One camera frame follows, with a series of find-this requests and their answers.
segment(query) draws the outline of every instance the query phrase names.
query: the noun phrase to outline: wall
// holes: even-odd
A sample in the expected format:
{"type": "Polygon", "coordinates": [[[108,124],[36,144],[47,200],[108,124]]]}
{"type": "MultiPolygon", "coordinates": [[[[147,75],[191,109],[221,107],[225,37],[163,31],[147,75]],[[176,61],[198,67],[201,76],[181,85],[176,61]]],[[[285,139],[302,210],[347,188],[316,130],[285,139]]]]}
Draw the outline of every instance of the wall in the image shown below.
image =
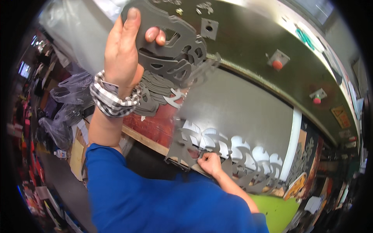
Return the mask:
{"type": "Polygon", "coordinates": [[[360,52],[350,30],[341,17],[337,16],[335,22],[326,30],[325,39],[341,60],[346,74],[354,86],[357,98],[360,98],[360,89],[351,66],[354,60],[359,58],[360,52]]]}

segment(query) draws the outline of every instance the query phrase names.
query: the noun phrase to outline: hand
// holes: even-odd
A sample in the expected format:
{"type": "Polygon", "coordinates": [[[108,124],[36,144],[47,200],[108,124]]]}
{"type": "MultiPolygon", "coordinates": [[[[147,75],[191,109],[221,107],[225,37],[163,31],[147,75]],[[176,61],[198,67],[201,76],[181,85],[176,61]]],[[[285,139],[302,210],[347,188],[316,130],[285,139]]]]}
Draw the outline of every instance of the hand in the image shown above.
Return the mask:
{"type": "Polygon", "coordinates": [[[214,178],[223,171],[220,157],[216,153],[204,153],[202,158],[197,160],[197,163],[214,178]]]}
{"type": "MultiPolygon", "coordinates": [[[[135,43],[140,23],[140,11],[130,8],[124,24],[121,17],[117,18],[106,42],[105,81],[119,86],[119,97],[122,99],[131,94],[144,73],[144,68],[138,63],[135,43]]],[[[145,39],[164,45],[166,34],[159,28],[152,27],[146,31],[145,39]]]]}

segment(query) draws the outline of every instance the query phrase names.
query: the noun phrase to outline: fingernail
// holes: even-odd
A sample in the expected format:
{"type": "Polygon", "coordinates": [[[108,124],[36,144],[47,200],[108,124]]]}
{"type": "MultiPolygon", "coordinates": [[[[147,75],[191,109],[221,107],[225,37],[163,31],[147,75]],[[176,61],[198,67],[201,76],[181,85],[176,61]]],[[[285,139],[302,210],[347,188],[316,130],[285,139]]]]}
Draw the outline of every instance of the fingernail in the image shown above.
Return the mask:
{"type": "Polygon", "coordinates": [[[136,19],[136,17],[137,17],[137,9],[134,7],[131,7],[128,10],[127,19],[133,20],[133,19],[136,19]]]}
{"type": "Polygon", "coordinates": [[[149,40],[149,42],[153,42],[154,41],[154,33],[149,33],[148,40],[149,40]]]}

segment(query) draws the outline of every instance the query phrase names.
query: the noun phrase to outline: red button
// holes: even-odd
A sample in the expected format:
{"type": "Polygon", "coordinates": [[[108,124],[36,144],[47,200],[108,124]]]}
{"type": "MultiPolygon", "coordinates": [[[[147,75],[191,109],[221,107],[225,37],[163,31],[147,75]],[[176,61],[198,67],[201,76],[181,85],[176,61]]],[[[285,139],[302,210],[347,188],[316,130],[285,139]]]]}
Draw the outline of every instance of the red button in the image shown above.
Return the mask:
{"type": "Polygon", "coordinates": [[[315,98],[313,99],[314,104],[321,104],[321,99],[320,98],[315,98]]]}
{"type": "Polygon", "coordinates": [[[272,66],[276,70],[281,70],[282,69],[282,63],[280,61],[277,61],[277,60],[272,63],[272,66]]]}

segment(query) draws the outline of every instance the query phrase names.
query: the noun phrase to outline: bolt hole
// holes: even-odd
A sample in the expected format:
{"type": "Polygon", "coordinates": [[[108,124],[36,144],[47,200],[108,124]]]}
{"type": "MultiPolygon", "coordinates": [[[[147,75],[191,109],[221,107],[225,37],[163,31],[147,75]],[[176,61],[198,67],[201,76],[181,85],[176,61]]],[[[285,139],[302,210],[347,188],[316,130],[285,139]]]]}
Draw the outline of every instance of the bolt hole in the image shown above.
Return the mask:
{"type": "Polygon", "coordinates": [[[210,25],[207,25],[206,26],[206,30],[209,31],[209,32],[211,32],[212,31],[212,27],[210,25]]]}

